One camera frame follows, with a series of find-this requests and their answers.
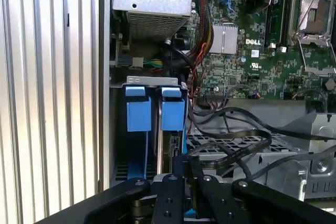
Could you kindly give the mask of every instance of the capacitor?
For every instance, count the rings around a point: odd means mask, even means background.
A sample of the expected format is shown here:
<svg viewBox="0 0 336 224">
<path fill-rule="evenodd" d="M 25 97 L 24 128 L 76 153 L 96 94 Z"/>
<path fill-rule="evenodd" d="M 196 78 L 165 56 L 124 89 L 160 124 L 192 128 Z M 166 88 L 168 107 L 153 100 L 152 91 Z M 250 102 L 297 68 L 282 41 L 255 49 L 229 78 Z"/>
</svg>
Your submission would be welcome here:
<svg viewBox="0 0 336 224">
<path fill-rule="evenodd" d="M 239 57 L 238 62 L 239 62 L 240 64 L 245 64 L 245 62 L 246 62 L 246 57 L 245 57 L 245 56 L 241 56 L 241 57 Z"/>
</svg>

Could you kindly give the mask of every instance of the green circuit board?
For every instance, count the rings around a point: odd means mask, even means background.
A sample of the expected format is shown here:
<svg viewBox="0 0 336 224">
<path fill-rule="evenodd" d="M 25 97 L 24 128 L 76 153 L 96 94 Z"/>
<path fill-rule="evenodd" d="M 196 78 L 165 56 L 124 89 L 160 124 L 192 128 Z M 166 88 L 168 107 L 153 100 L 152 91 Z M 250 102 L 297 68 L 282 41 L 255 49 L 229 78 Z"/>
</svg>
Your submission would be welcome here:
<svg viewBox="0 0 336 224">
<path fill-rule="evenodd" d="M 294 94 L 300 89 L 322 90 L 323 81 L 326 78 L 334 78 L 333 74 L 317 76 L 312 72 L 305 72 L 297 45 L 288 45 L 286 52 L 281 52 L 280 46 L 265 47 L 267 22 L 270 18 L 267 15 L 273 18 L 285 15 L 281 8 L 285 0 L 276 0 L 278 6 L 273 9 L 266 8 L 256 14 L 246 14 L 245 0 L 232 0 L 231 9 L 234 11 L 218 3 L 218 0 L 209 1 L 214 24 L 234 23 L 238 27 L 237 53 L 209 54 L 205 57 L 205 77 L 200 95 L 222 95 L 237 84 L 247 84 L 257 90 L 262 99 L 288 99 L 284 94 Z M 283 24 L 275 24 L 276 32 L 271 33 L 268 39 L 279 44 L 279 31 Z M 198 15 L 193 10 L 187 26 L 192 38 L 191 43 L 197 35 L 197 26 Z M 258 45 L 247 45 L 246 39 L 257 41 Z M 303 51 L 308 66 L 318 69 L 333 67 L 330 52 L 325 48 L 309 45 L 304 47 Z M 244 63 L 240 61 L 241 57 L 246 59 Z M 234 98 L 246 98 L 247 95 L 246 90 L 240 90 L 236 91 Z"/>
</svg>

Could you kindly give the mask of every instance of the cpu socket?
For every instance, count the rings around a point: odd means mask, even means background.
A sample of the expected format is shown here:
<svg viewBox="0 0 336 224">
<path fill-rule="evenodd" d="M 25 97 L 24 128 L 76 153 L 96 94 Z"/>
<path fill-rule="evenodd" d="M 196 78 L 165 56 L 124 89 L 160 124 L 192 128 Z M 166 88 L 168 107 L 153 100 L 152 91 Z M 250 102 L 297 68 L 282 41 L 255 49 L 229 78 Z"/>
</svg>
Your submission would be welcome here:
<svg viewBox="0 0 336 224">
<path fill-rule="evenodd" d="M 336 57 L 330 43 L 334 0 L 292 0 L 289 19 L 289 38 L 292 46 L 298 45 L 306 72 L 318 76 L 336 73 Z M 319 70 L 307 66 L 303 47 L 316 44 L 329 51 L 333 67 Z"/>
</svg>

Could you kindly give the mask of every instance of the motherboard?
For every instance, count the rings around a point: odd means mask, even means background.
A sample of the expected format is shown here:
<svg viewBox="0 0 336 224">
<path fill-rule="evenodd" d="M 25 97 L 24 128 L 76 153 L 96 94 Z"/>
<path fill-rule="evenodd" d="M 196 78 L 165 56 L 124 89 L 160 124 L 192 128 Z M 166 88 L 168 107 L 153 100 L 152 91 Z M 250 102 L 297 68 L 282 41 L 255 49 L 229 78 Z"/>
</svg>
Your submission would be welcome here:
<svg viewBox="0 0 336 224">
<path fill-rule="evenodd" d="M 249 85 L 262 99 L 292 99 L 302 89 L 335 91 L 335 0 L 208 1 L 214 43 L 204 59 L 199 97 L 222 96 L 238 84 Z M 191 44 L 198 28 L 194 3 L 192 8 L 186 26 Z M 248 95 L 240 90 L 233 97 Z"/>
</svg>

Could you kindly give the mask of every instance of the sticker label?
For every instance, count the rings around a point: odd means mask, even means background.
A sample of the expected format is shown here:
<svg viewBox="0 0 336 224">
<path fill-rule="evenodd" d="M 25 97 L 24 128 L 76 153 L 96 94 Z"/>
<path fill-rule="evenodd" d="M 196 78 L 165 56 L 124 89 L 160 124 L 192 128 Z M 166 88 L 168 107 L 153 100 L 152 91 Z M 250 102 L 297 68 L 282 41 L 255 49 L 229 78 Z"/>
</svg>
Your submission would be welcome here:
<svg viewBox="0 0 336 224">
<path fill-rule="evenodd" d="M 251 68 L 252 68 L 253 70 L 257 70 L 257 69 L 261 69 L 261 66 L 260 66 L 258 63 L 253 62 L 253 63 L 251 64 Z"/>
<path fill-rule="evenodd" d="M 252 58 L 259 58 L 259 50 L 252 50 L 251 51 Z"/>
</svg>

